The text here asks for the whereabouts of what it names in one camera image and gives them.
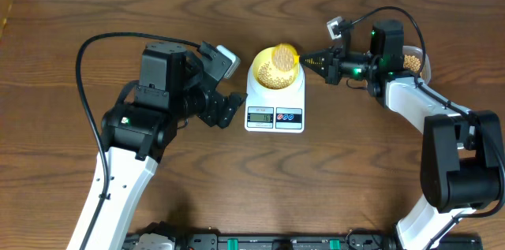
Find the yellow measuring scoop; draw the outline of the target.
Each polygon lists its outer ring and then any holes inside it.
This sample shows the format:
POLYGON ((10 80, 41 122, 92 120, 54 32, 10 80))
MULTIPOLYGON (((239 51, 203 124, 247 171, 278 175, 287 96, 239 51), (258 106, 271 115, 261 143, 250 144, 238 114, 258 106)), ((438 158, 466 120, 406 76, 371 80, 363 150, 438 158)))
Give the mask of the yellow measuring scoop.
POLYGON ((271 60, 274 67, 282 72, 288 72, 298 64, 300 56, 296 49, 288 43, 274 47, 271 60))

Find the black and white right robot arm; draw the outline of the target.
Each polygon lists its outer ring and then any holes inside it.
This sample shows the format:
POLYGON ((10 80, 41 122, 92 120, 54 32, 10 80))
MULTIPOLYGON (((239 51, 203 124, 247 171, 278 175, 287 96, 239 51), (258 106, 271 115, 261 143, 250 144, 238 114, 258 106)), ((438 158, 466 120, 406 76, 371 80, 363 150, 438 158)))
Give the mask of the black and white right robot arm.
POLYGON ((423 136, 420 181, 423 192, 395 227, 399 249, 437 248, 464 218, 485 218, 504 205, 504 151, 498 116, 472 111, 433 91, 420 73, 404 66, 403 24, 377 21, 370 49, 350 51, 354 25, 337 17, 327 23, 337 45, 303 54, 299 62, 336 85, 363 80, 383 107, 403 116, 423 136))

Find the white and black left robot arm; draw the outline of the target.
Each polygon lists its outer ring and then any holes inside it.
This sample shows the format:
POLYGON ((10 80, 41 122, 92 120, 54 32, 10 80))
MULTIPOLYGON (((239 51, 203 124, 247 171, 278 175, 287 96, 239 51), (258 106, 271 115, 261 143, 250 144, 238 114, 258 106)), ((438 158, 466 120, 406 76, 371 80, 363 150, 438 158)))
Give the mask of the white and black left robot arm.
POLYGON ((220 94, 240 59, 224 46, 154 42, 144 49, 140 77, 120 92, 102 120, 94 179, 70 249, 119 249, 137 204, 167 145, 190 117, 226 128, 247 95, 220 94))

